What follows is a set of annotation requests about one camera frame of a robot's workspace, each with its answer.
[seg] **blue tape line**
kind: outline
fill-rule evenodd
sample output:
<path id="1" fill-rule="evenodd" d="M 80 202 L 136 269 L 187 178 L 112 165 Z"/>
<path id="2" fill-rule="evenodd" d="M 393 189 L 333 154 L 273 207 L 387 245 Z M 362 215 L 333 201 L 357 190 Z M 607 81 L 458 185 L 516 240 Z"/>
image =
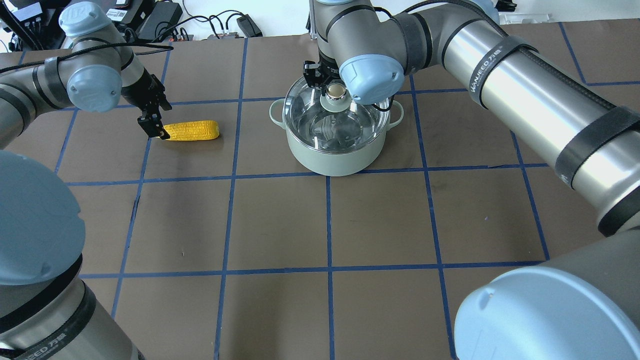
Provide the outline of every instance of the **blue tape line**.
<path id="1" fill-rule="evenodd" d="M 199 101 L 176 101 L 172 102 L 172 106 L 180 105 L 198 105 L 198 104 L 221 104 L 228 102 L 238 102 L 238 99 L 223 99 L 223 100 L 199 100 Z"/>
<path id="2" fill-rule="evenodd" d="M 524 164 L 527 168 L 548 167 L 545 163 L 531 163 Z M 491 170 L 499 168 L 519 168 L 518 164 L 506 164 L 490 167 L 488 165 L 469 165 L 458 167 L 430 167 L 427 169 L 429 172 L 434 171 L 460 171 L 460 170 Z M 358 174 L 395 174 L 401 172 L 423 172 L 423 168 L 383 168 L 383 169 L 367 169 L 358 172 Z M 315 172 L 285 172 L 281 174 L 250 174 L 250 175 L 236 175 L 235 179 L 269 179 L 279 177 L 306 177 L 306 176 L 322 176 Z M 152 179 L 144 179 L 146 183 L 176 183 L 181 181 L 214 181 L 214 180 L 231 180 L 234 176 L 194 176 L 194 177 L 155 177 Z M 112 185 L 128 185 L 138 184 L 139 180 L 119 180 L 119 181 L 72 181 L 66 183 L 67 186 L 112 186 Z"/>
<path id="3" fill-rule="evenodd" d="M 231 180 L 232 176 L 157 177 L 145 179 L 146 183 L 178 183 L 182 181 Z"/>
<path id="4" fill-rule="evenodd" d="M 227 275 L 259 275 L 259 274 L 303 274 L 308 272 L 327 272 L 328 267 L 312 268 L 273 268 L 273 269 L 249 269 L 249 270 L 227 270 Z"/>
<path id="5" fill-rule="evenodd" d="M 326 177 L 326 266 L 327 296 L 329 310 L 329 359 L 335 360 L 335 331 L 333 326 L 333 247 L 331 217 L 331 177 Z"/>
<path id="6" fill-rule="evenodd" d="M 243 101 L 247 102 L 255 102 L 255 101 L 276 101 L 282 99 L 282 97 L 254 97 L 252 99 L 243 99 Z"/>
<path id="7" fill-rule="evenodd" d="M 57 174 L 60 171 L 60 165 L 62 165 L 62 158 L 65 157 L 65 151 L 67 151 L 67 145 L 69 144 L 69 137 L 71 136 L 71 129 L 73 129 L 74 124 L 76 123 L 76 117 L 78 116 L 78 111 L 75 110 L 74 114 L 71 116 L 71 121 L 69 122 L 69 127 L 67 128 L 67 134 L 65 135 L 65 141 L 62 143 L 62 149 L 60 149 L 60 155 L 58 156 L 58 162 L 56 163 L 56 170 L 54 172 Z"/>
<path id="8" fill-rule="evenodd" d="M 261 275 L 261 274 L 306 274 L 318 272 L 368 272 L 368 271 L 393 271 L 393 270 L 434 270 L 452 268 L 503 268 L 516 266 L 533 266 L 543 263 L 538 261 L 502 261 L 489 263 L 450 263 L 450 264 L 403 264 L 403 265 L 349 265 L 349 266 L 316 266 L 308 268 L 264 268 L 247 270 L 227 270 L 227 276 Z M 119 279 L 119 278 L 146 278 L 146 277 L 189 277 L 222 275 L 222 270 L 192 271 L 192 272 L 139 272 L 139 273 L 107 273 L 107 274 L 81 274 L 82 279 Z"/>
<path id="9" fill-rule="evenodd" d="M 455 89 L 433 89 L 433 90 L 416 90 L 416 94 L 436 94 L 441 92 L 466 92 L 465 88 L 455 88 Z"/>
<path id="10" fill-rule="evenodd" d="M 372 168 L 365 169 L 358 172 L 358 174 L 387 174 L 387 173 L 396 173 L 396 172 L 421 172 L 424 171 L 424 168 Z"/>
<path id="11" fill-rule="evenodd" d="M 20 60 L 18 60 L 18 65 L 22 65 L 22 62 L 24 61 L 24 56 L 27 55 L 27 51 L 23 51 L 22 54 L 20 55 Z"/>
<path id="12" fill-rule="evenodd" d="M 88 182 L 76 182 L 65 183 L 67 186 L 115 186 L 115 185 L 132 185 L 138 184 L 140 180 L 124 180 L 124 181 L 88 181 Z"/>
<path id="13" fill-rule="evenodd" d="M 268 179 L 271 177 L 321 176 L 315 172 L 287 172 L 283 174 L 236 175 L 236 179 Z"/>
<path id="14" fill-rule="evenodd" d="M 164 79 L 166 78 L 166 71 L 169 69 L 169 59 L 171 58 L 171 51 L 166 52 L 166 57 L 164 58 L 164 67 L 162 68 L 162 76 L 160 77 L 160 82 L 164 84 Z"/>
<path id="15" fill-rule="evenodd" d="M 526 168 L 549 167 L 549 164 L 547 163 L 525 164 L 524 167 Z"/>
<path id="16" fill-rule="evenodd" d="M 460 269 L 460 268 L 504 268 L 504 267 L 516 267 L 516 266 L 534 266 L 545 262 L 545 260 L 539 261 L 501 261 L 497 263 L 455 263 L 455 264 L 443 264 L 445 269 Z"/>
<path id="17" fill-rule="evenodd" d="M 441 266 L 438 264 L 406 264 L 406 265 L 353 265 L 353 266 L 334 266 L 334 272 L 352 272 L 352 271 L 384 271 L 384 270 L 425 270 L 437 269 Z"/>
<path id="18" fill-rule="evenodd" d="M 610 83 L 588 83 L 589 86 L 640 85 L 640 81 L 613 81 Z"/>
<path id="19" fill-rule="evenodd" d="M 117 279 L 120 274 L 80 274 L 80 279 Z"/>
<path id="20" fill-rule="evenodd" d="M 569 53 L 571 54 L 571 58 L 573 59 L 573 63 L 575 64 L 575 68 L 578 70 L 578 75 L 580 75 L 580 80 L 584 84 L 587 83 L 587 80 L 584 78 L 584 74 L 582 73 L 582 69 L 580 68 L 580 63 L 578 63 L 578 58 L 575 57 L 575 53 L 573 52 L 573 48 L 571 47 L 571 43 L 569 42 L 568 36 L 566 36 L 566 31 L 564 30 L 564 25 L 562 22 L 558 22 L 558 26 L 560 27 L 560 31 L 562 32 L 562 36 L 564 38 L 564 42 L 566 43 L 567 48 L 569 48 Z"/>
<path id="21" fill-rule="evenodd" d="M 415 126 L 418 132 L 418 143 L 420 145 L 420 156 L 422 157 L 422 167 L 424 167 L 424 182 L 427 190 L 427 200 L 429 202 L 429 216 L 431 217 L 431 232 L 433 234 L 433 246 L 436 252 L 436 260 L 438 266 L 442 266 L 442 255 L 440 253 L 440 240 L 438 239 L 438 226 L 436 224 L 436 215 L 433 208 L 433 194 L 431 193 L 431 181 L 429 180 L 429 166 L 427 163 L 427 156 L 424 150 L 424 142 L 422 141 L 422 126 L 420 124 L 420 112 L 418 109 L 418 100 L 415 91 L 415 82 L 413 75 L 409 75 L 409 81 L 411 83 L 412 99 L 413 99 L 413 113 L 415 114 Z M 442 295 L 442 307 L 444 311 L 445 325 L 447 327 L 447 339 L 449 340 L 449 352 L 451 358 L 456 359 L 456 349 L 453 343 L 453 331 L 451 329 L 451 318 L 449 316 L 449 302 L 447 300 L 447 286 L 444 279 L 444 272 L 442 268 L 438 269 L 440 278 L 440 294 Z"/>
<path id="22" fill-rule="evenodd" d="M 166 70 L 169 66 L 169 58 L 171 51 L 166 52 L 164 58 L 164 68 L 161 77 L 161 82 L 164 83 L 166 77 Z M 124 251 L 122 254 L 122 262 L 120 264 L 120 277 L 118 278 L 118 285 L 116 286 L 116 294 L 113 299 L 113 307 L 111 308 L 111 317 L 115 318 L 118 311 L 118 303 L 120 301 L 120 292 L 122 291 L 122 279 L 124 278 L 125 268 L 127 266 L 127 258 L 129 257 L 129 247 L 131 246 L 131 236 L 133 235 L 133 227 L 136 223 L 136 214 L 138 213 L 138 204 L 140 203 L 140 195 L 142 195 L 142 186 L 144 185 L 145 172 L 147 171 L 147 161 L 149 159 L 149 152 L 151 150 L 151 138 L 147 139 L 147 146 L 145 147 L 145 156 L 142 159 L 142 167 L 140 168 L 140 179 L 138 181 L 138 192 L 136 193 L 136 200 L 133 202 L 133 209 L 131 210 L 131 221 L 129 221 L 129 229 L 127 230 L 127 240 L 125 242 Z"/>
<path id="23" fill-rule="evenodd" d="M 497 165 L 490 167 L 488 165 L 470 165 L 470 166 L 459 166 L 459 167 L 430 167 L 429 171 L 461 171 L 461 170 L 488 170 L 488 169 L 496 169 L 496 168 L 519 168 L 518 164 L 505 164 L 505 165 Z"/>
<path id="24" fill-rule="evenodd" d="M 222 259 L 222 276 L 220 281 L 220 297 L 218 298 L 218 319 L 216 321 L 216 334 L 215 344 L 213 351 L 214 360 L 220 358 L 220 339 L 222 335 L 222 315 L 225 305 L 225 288 L 227 285 L 227 268 L 229 261 L 229 243 L 231 238 L 231 221 L 234 210 L 234 196 L 236 192 L 236 172 L 238 164 L 238 148 L 240 146 L 240 126 L 241 126 L 241 114 L 244 94 L 244 72 L 246 70 L 246 50 L 248 46 L 247 38 L 244 39 L 244 48 L 242 55 L 242 68 L 240 73 L 240 91 L 238 93 L 238 109 L 236 118 L 236 144 L 234 148 L 234 164 L 232 170 L 231 187 L 229 190 L 229 206 L 227 211 L 227 232 L 225 234 L 225 252 Z"/>
<path id="25" fill-rule="evenodd" d="M 540 223 L 540 216 L 538 214 L 538 207 L 536 206 L 536 200 L 533 197 L 533 191 L 531 190 L 531 184 L 529 183 L 529 176 L 527 175 L 527 167 L 522 161 L 522 153 L 520 152 L 520 146 L 518 145 L 518 138 L 516 134 L 511 132 L 511 139 L 513 146 L 518 154 L 518 162 L 520 162 L 520 170 L 522 171 L 522 178 L 524 179 L 524 185 L 527 187 L 527 194 L 529 196 L 529 202 L 531 203 L 531 211 L 533 211 L 533 219 L 536 221 L 536 228 L 538 229 L 538 236 L 540 237 L 540 245 L 542 251 L 545 254 L 545 259 L 549 260 L 549 250 L 547 248 L 547 241 L 545 239 L 545 233 L 542 230 L 542 224 Z"/>

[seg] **cable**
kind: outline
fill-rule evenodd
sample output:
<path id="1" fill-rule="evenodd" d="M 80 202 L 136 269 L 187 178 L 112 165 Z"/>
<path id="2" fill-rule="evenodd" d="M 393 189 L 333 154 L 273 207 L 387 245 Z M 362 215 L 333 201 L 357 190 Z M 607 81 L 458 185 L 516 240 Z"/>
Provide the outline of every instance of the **cable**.
<path id="1" fill-rule="evenodd" d="M 237 12 L 237 13 L 233 13 L 233 14 L 229 15 L 227 17 L 227 21 L 225 21 L 225 27 L 226 27 L 227 30 L 229 30 L 229 20 L 231 20 L 231 18 L 234 17 L 234 16 L 244 16 L 244 14 L 241 13 L 241 12 Z"/>
<path id="2" fill-rule="evenodd" d="M 225 12 L 234 12 L 233 14 L 231 14 L 231 15 L 229 15 L 229 16 L 227 17 L 227 21 L 225 22 L 225 25 L 226 25 L 226 27 L 227 27 L 227 31 L 229 31 L 229 20 L 231 20 L 231 18 L 232 18 L 232 17 L 234 17 L 234 16 L 236 16 L 236 15 L 239 15 L 239 16 L 243 16 L 243 17 L 245 17 L 245 18 L 246 18 L 246 15 L 245 15 L 245 14 L 243 14 L 243 13 L 241 13 L 241 12 L 237 11 L 237 10 L 226 10 L 226 11 L 224 11 L 224 12 L 219 13 L 218 15 L 221 15 L 221 14 L 223 14 L 223 13 L 225 13 Z M 253 33 L 254 33 L 254 34 L 255 34 L 255 33 L 257 33 L 257 31 L 255 30 L 255 27 L 253 27 L 253 22 L 251 22 L 251 21 L 250 21 L 250 22 L 249 22 L 249 25 L 251 25 L 251 30 L 253 31 Z"/>
<path id="3" fill-rule="evenodd" d="M 163 28 L 163 29 L 162 29 L 162 32 L 160 32 L 160 35 L 156 36 L 156 38 L 155 38 L 155 39 L 153 39 L 153 40 L 151 40 L 151 42 L 157 42 L 158 40 L 160 40 L 160 39 L 164 38 L 164 36 L 167 34 L 167 32 L 169 32 L 169 31 L 173 31 L 173 30 L 174 30 L 175 28 L 177 28 L 178 26 L 180 26 L 180 25 L 184 24 L 184 23 L 185 23 L 185 22 L 187 22 L 187 21 L 191 21 L 191 20 L 193 20 L 193 19 L 207 19 L 207 21 L 209 22 L 209 25 L 211 25 L 211 30 L 213 30 L 214 35 L 216 35 L 216 38 L 220 38 L 220 36 L 219 36 L 219 35 L 218 35 L 218 33 L 216 32 L 216 28 L 215 28 L 215 26 L 213 26 L 213 22 L 211 21 L 211 19 L 210 19 L 210 18 L 208 18 L 208 17 L 206 17 L 206 16 L 202 16 L 202 15 L 195 15 L 195 16 L 189 17 L 189 18 L 187 18 L 187 19 L 184 19 L 184 20 L 180 21 L 179 23 L 177 23 L 176 25 L 173 25 L 173 26 L 171 26 L 171 27 L 169 27 L 169 28 Z M 166 21 L 158 22 L 158 25 L 156 25 L 156 31 L 157 31 L 157 27 L 158 27 L 160 24 L 162 24 L 162 23 L 167 23 L 167 22 L 166 22 Z"/>
<path id="4" fill-rule="evenodd" d="M 180 37 L 183 41 L 189 41 L 189 33 L 184 28 L 180 28 Z"/>
<path id="5" fill-rule="evenodd" d="M 472 4 L 472 3 L 468 3 L 468 2 L 466 2 L 464 0 L 427 0 L 427 1 L 421 1 L 421 2 L 419 2 L 419 3 L 417 3 L 417 4 L 413 5 L 413 6 L 408 7 L 403 12 L 408 13 L 410 11 L 413 11 L 413 10 L 417 9 L 417 8 L 421 8 L 423 6 L 431 5 L 431 4 L 438 4 L 438 3 L 455 4 L 455 5 L 460 5 L 460 6 L 464 7 L 464 8 L 467 8 L 467 9 L 475 12 L 476 14 L 478 14 L 478 16 L 480 16 L 483 20 L 485 20 L 500 36 L 502 36 L 503 38 L 509 36 L 509 34 L 507 34 L 507 32 L 504 31 L 500 27 L 500 25 L 498 25 L 495 21 L 493 21 L 493 19 L 491 17 L 489 17 L 489 15 L 487 15 L 482 9 L 480 9 L 480 7 L 478 7 L 478 6 L 476 6 L 476 5 Z M 574 80 L 574 79 L 570 78 L 569 76 L 567 76 L 564 72 L 561 72 L 560 70 L 558 70 L 555 67 L 553 67 L 551 64 L 547 63 L 542 58 L 536 56 L 530 50 L 521 47 L 521 48 L 519 48 L 519 51 L 524 56 L 526 56 L 528 59 L 530 59 L 534 63 L 538 64 L 541 68 L 543 68 L 547 72 L 549 72 L 549 74 L 552 74 L 557 79 L 559 79 L 560 81 L 562 81 L 563 83 L 568 85 L 570 88 L 576 90 L 578 93 L 582 94 L 583 96 L 587 97 L 588 99 L 591 99 L 593 102 L 597 103 L 598 105 L 602 106 L 603 108 L 605 108 L 607 110 L 611 110 L 611 109 L 616 107 L 615 105 L 613 105 L 609 101 L 603 99 L 602 97 L 600 97 L 596 93 L 594 93 L 594 92 L 588 90 L 587 88 L 585 88 L 584 85 L 580 84 L 576 80 Z"/>
<path id="6" fill-rule="evenodd" d="M 79 56 L 79 55 L 90 53 L 92 51 L 97 51 L 97 50 L 102 50 L 102 49 L 109 49 L 109 48 L 112 48 L 112 47 L 123 47 L 123 46 L 140 46 L 140 47 L 150 47 L 152 49 L 162 49 L 162 51 L 158 51 L 158 53 L 164 52 L 164 51 L 173 50 L 173 46 L 167 46 L 167 45 L 146 44 L 146 43 L 141 43 L 141 42 L 118 42 L 118 43 L 115 43 L 115 44 L 104 44 L 104 45 L 98 45 L 98 46 L 88 47 L 86 49 L 78 50 L 78 51 L 76 51 L 74 53 L 71 53 L 69 55 L 60 56 L 60 61 L 68 60 L 68 59 L 71 59 L 71 58 Z M 9 67 L 5 67 L 4 69 L 0 69 L 0 74 L 2 74 L 4 72 L 12 71 L 12 70 L 22 69 L 22 68 L 25 68 L 25 67 L 38 66 L 38 65 L 42 65 L 42 64 L 44 64 L 44 61 L 34 61 L 34 62 L 31 62 L 31 63 L 24 63 L 24 64 L 21 64 L 21 65 L 9 66 Z"/>
<path id="7" fill-rule="evenodd" d="M 378 110 L 378 111 L 382 111 L 383 113 L 386 113 L 387 111 L 391 110 L 391 107 L 394 105 L 394 98 L 396 97 L 395 94 L 391 95 L 391 97 L 389 98 L 389 107 L 388 108 L 380 108 L 378 105 L 376 104 L 371 104 L 371 106 L 373 106 L 374 109 Z"/>
<path id="8" fill-rule="evenodd" d="M 381 13 L 386 13 L 388 17 L 392 17 L 393 15 L 391 15 L 391 13 L 389 12 L 389 10 L 385 9 L 385 8 L 381 8 L 379 6 L 375 6 L 373 8 L 373 10 L 376 10 L 377 12 L 381 12 Z"/>
<path id="9" fill-rule="evenodd" d="M 4 0 L 0 0 L 0 18 L 4 19 L 5 23 L 13 32 L 21 38 L 24 42 L 27 40 L 27 45 L 33 50 L 44 50 L 42 44 L 38 41 L 37 38 L 33 38 L 29 35 L 29 32 L 22 26 L 22 24 L 16 19 L 9 8 L 6 7 Z"/>

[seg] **pot handle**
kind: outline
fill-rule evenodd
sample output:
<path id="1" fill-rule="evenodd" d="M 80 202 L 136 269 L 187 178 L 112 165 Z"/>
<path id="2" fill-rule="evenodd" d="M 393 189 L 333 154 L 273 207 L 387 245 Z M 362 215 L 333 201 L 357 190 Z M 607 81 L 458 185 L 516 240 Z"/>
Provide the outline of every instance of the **pot handle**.
<path id="1" fill-rule="evenodd" d="M 271 104 L 271 106 L 269 107 L 269 117 L 271 118 L 271 121 L 273 121 L 274 124 L 286 130 L 287 126 L 284 124 L 284 121 L 278 121 L 276 120 L 276 118 L 273 117 L 273 107 L 276 106 L 277 104 L 283 104 L 284 100 L 285 100 L 284 98 L 278 99 L 274 101 L 273 104 Z"/>
<path id="2" fill-rule="evenodd" d="M 394 127 L 400 125 L 400 123 L 404 119 L 404 108 L 402 107 L 402 104 L 394 100 L 393 105 L 395 105 L 398 109 L 400 109 L 400 118 L 397 119 L 395 122 L 390 122 L 387 125 L 387 130 L 391 130 Z"/>

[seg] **cooking pot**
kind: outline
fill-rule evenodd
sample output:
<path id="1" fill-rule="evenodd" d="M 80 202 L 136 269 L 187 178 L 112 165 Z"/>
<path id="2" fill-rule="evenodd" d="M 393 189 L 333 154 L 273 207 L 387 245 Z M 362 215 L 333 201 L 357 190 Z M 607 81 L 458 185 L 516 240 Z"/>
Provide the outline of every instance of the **cooking pot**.
<path id="1" fill-rule="evenodd" d="M 354 174 L 378 157 L 387 131 L 402 122 L 404 109 L 392 101 L 400 117 L 390 122 L 389 99 L 375 106 L 357 104 L 339 80 L 324 93 L 300 78 L 287 97 L 271 104 L 269 117 L 287 132 L 289 148 L 304 167 L 325 176 Z M 284 104 L 282 120 L 273 116 L 279 104 Z"/>

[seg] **white wall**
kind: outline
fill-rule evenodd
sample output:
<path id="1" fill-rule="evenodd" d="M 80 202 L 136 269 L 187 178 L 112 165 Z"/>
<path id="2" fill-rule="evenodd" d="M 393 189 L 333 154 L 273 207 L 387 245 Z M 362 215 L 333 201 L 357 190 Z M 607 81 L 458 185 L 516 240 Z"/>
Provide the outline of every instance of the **white wall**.
<path id="1" fill-rule="evenodd" d="M 229 10 L 247 13 L 262 30 L 264 36 L 299 35 L 307 32 L 308 0 L 238 0 L 234 2 L 212 0 L 174 0 L 182 4 L 186 1 L 193 15 L 212 15 Z M 417 3 L 416 0 L 373 0 L 374 6 L 382 6 L 391 13 L 397 13 Z M 515 0 L 516 13 L 549 13 L 553 21 L 582 21 L 597 19 L 628 19 L 640 17 L 640 0 Z M 239 31 L 236 21 L 229 22 L 231 31 Z M 211 35 L 208 24 L 192 20 L 184 25 L 189 34 L 197 40 Z M 10 36 L 0 30 L 0 40 L 8 42 Z"/>

